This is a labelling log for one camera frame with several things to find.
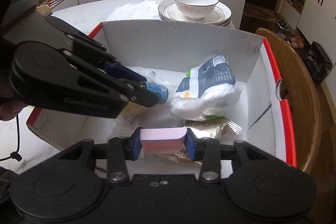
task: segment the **blue and white package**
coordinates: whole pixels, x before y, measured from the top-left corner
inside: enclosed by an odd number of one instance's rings
[[[192,121],[222,116],[241,92],[224,56],[218,55],[187,72],[171,102],[171,114]]]

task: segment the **bowl rim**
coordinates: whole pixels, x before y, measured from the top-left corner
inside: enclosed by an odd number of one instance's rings
[[[183,3],[183,2],[180,2],[180,1],[177,1],[177,0],[174,0],[174,1],[178,2],[178,3],[181,3],[181,4],[184,4],[184,5],[187,5],[187,6],[196,6],[196,7],[209,7],[209,6],[217,5],[218,2],[219,2],[219,0],[217,0],[216,3],[210,4],[210,5],[191,5],[191,4]]]

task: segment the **black cable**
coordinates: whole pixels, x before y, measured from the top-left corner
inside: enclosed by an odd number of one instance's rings
[[[18,153],[20,149],[20,126],[19,126],[19,114],[16,115],[16,130],[17,130],[17,149],[16,151],[12,152],[9,157],[0,159],[0,161],[15,159],[17,161],[22,160],[21,155]]]

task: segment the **human hand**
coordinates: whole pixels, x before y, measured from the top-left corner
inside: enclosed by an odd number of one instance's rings
[[[0,73],[0,120],[9,121],[15,118],[24,107],[28,106],[12,97],[13,92],[8,82],[8,76]]]

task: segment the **white bowl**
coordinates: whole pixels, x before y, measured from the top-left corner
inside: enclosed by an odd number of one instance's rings
[[[178,10],[191,20],[202,20],[215,9],[218,0],[174,0]]]

